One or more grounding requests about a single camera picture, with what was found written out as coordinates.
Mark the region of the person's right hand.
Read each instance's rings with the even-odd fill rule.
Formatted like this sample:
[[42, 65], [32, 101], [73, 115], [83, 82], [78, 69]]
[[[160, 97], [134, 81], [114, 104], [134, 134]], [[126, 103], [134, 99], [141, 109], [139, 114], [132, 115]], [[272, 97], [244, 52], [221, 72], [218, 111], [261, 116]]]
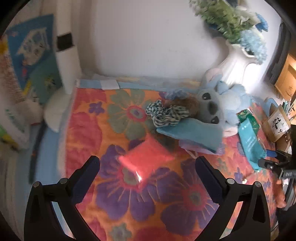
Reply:
[[282, 189], [282, 180], [276, 180], [275, 184], [275, 202], [277, 208], [286, 207], [287, 203], [285, 201], [285, 194]]

